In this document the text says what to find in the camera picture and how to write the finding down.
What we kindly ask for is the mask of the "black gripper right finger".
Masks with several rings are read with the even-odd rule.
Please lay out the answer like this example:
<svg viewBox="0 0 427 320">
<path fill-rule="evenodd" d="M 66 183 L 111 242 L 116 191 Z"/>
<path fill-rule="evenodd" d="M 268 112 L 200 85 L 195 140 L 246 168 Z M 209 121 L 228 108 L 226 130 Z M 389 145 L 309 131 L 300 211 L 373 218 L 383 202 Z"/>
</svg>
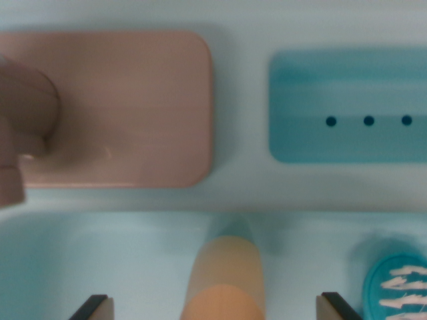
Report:
<svg viewBox="0 0 427 320">
<path fill-rule="evenodd" d="M 317 320 L 362 320 L 338 292 L 323 292 L 316 297 Z"/>
</svg>

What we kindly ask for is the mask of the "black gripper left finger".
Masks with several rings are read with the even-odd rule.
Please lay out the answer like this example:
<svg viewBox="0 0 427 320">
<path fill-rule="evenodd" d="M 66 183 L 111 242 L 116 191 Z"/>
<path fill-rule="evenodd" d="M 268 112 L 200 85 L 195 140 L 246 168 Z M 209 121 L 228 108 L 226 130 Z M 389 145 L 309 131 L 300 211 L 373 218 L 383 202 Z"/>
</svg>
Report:
<svg viewBox="0 0 427 320">
<path fill-rule="evenodd" d="M 114 300 L 108 295 L 91 295 L 69 320 L 114 320 Z"/>
</svg>

